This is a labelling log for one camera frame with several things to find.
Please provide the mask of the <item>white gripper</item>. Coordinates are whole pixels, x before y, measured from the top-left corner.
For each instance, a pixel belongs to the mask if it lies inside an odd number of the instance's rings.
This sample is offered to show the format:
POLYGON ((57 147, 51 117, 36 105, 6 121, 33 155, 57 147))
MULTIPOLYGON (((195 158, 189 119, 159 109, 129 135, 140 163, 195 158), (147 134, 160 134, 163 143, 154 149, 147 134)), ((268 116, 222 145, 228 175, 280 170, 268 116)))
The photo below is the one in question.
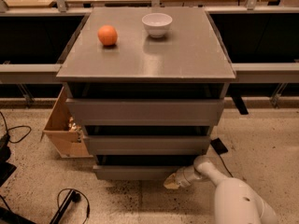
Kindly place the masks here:
POLYGON ((176 173, 171 174, 165 181, 166 189, 179 189, 179 187, 188 187, 193 182, 200 179, 200 175, 193 166, 182 167, 176 173))

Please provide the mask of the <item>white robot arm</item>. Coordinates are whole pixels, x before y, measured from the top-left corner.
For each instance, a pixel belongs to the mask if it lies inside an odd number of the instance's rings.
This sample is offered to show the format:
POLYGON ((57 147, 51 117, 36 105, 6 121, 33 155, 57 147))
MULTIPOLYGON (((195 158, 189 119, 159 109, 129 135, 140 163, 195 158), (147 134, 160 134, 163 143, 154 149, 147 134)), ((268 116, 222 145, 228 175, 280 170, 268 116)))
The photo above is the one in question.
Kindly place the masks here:
POLYGON ((206 156, 181 167, 165 181, 167 189, 187 188, 195 181, 210 180, 215 186, 215 224, 278 224, 274 209, 247 183, 221 173, 206 156))

